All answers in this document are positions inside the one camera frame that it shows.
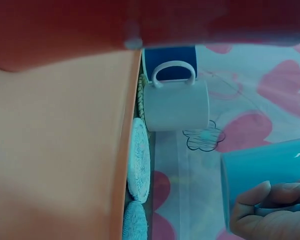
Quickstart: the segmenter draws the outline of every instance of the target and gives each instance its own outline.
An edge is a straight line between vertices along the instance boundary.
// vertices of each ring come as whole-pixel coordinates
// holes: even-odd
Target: light blue cup
[[[300,139],[224,153],[221,156],[221,185],[226,229],[237,196],[256,185],[294,183],[300,179]],[[279,210],[300,211],[300,204],[285,208],[258,208],[265,216]]]

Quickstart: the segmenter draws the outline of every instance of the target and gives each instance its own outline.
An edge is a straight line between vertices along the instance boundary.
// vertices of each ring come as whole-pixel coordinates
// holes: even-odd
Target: white mug
[[[159,71],[180,66],[191,72],[185,80],[157,80]],[[151,132],[201,130],[209,124],[209,96],[204,80],[196,80],[194,68],[184,61],[167,61],[156,67],[152,83],[144,87],[143,108]]]

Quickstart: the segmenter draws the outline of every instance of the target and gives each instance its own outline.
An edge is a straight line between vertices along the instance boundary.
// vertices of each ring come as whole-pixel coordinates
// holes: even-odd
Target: woven coaster
[[[136,104],[137,104],[139,118],[141,118],[144,123],[146,123],[145,110],[144,110],[144,88],[145,85],[147,84],[148,84],[148,80],[146,75],[140,74],[138,79],[137,93],[136,93]],[[148,133],[148,138],[150,138],[151,132],[149,132],[148,129],[147,129],[147,133]]]

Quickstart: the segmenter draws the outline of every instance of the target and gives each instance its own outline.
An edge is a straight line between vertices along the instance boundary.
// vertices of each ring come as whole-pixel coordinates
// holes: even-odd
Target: pink heart pattern
[[[258,87],[259,95],[290,114],[300,117],[300,66],[285,60],[265,74]]]
[[[160,171],[154,171],[153,178],[152,239],[176,240],[176,233],[171,223],[155,212],[164,204],[170,194],[170,180]]]
[[[270,142],[265,138],[271,131],[272,122],[267,116],[258,112],[246,112],[225,126],[225,139],[218,144],[216,150],[227,153],[268,145]]]
[[[230,234],[226,231],[226,229],[223,229],[216,237],[215,240],[244,240],[244,239],[234,234]]]
[[[230,44],[206,44],[205,47],[216,54],[227,54],[233,48]]]

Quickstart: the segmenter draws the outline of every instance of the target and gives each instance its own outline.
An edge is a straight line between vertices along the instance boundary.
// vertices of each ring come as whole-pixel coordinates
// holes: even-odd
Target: coaster
[[[147,201],[150,190],[150,161],[146,125],[141,118],[134,118],[127,167],[127,185],[134,200],[142,204]]]
[[[132,201],[124,211],[122,240],[147,240],[148,224],[141,203]]]

